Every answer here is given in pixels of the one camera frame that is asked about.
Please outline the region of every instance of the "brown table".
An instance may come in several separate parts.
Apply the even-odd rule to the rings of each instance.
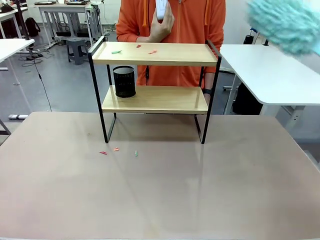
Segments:
[[[192,116],[119,114],[105,144],[97,113],[37,112],[0,147],[0,236],[319,238],[320,173],[270,117],[212,116],[201,145]]]

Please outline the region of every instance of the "person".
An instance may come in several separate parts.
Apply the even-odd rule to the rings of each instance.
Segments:
[[[220,50],[225,18],[226,0],[169,0],[162,22],[156,0],[121,0],[116,35],[118,42],[137,43],[204,44],[209,39]],[[211,90],[215,70],[204,69],[202,89]],[[194,66],[138,66],[137,84],[197,87],[200,73]]]

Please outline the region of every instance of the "sleeve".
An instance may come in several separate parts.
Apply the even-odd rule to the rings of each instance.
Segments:
[[[134,0],[121,0],[118,23],[115,26],[116,39],[119,42],[136,42],[139,26]]]
[[[224,25],[226,21],[226,0],[211,0],[212,11],[209,23],[208,38],[213,45],[220,51],[224,42]],[[206,67],[205,73],[215,73],[215,67]]]

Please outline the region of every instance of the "two-tier shelf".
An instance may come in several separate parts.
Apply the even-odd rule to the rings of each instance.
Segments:
[[[117,113],[149,113],[194,115],[200,141],[204,144],[221,64],[219,51],[209,40],[206,44],[140,43],[142,47],[139,48],[137,48],[137,45],[138,43],[135,42],[109,42],[102,36],[88,52],[105,142],[108,143],[110,140]],[[156,53],[148,54],[154,49],[157,50]],[[112,52],[120,50],[120,53],[112,54]],[[102,104],[94,64],[106,65],[107,68],[110,88]],[[199,85],[196,87],[136,86],[135,96],[120,98],[116,96],[116,90],[112,83],[110,64],[193,66],[201,67],[201,73]],[[216,67],[214,82],[210,91],[209,106],[201,89],[205,67]],[[113,113],[114,115],[108,134],[103,113]],[[203,134],[201,133],[197,115],[206,115]]]

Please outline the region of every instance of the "shelf board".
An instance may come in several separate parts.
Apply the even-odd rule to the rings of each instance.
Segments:
[[[215,67],[217,58],[207,44],[103,42],[92,56],[95,64]]]
[[[112,85],[103,101],[104,113],[207,114],[208,105],[200,87],[135,86],[135,96],[116,96]]]

